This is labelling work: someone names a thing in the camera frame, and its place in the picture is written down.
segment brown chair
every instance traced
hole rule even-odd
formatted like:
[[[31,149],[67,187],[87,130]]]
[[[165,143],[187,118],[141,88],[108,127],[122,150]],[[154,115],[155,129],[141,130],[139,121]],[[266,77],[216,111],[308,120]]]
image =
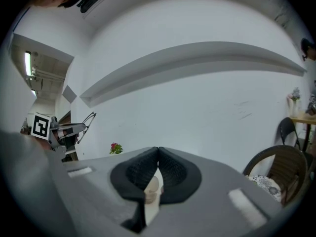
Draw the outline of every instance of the brown chair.
[[[298,194],[307,176],[307,162],[300,150],[286,145],[265,149],[248,163],[243,174],[250,175],[256,164],[274,155],[275,159],[267,177],[280,186],[282,194],[285,195],[283,204],[286,205]]]

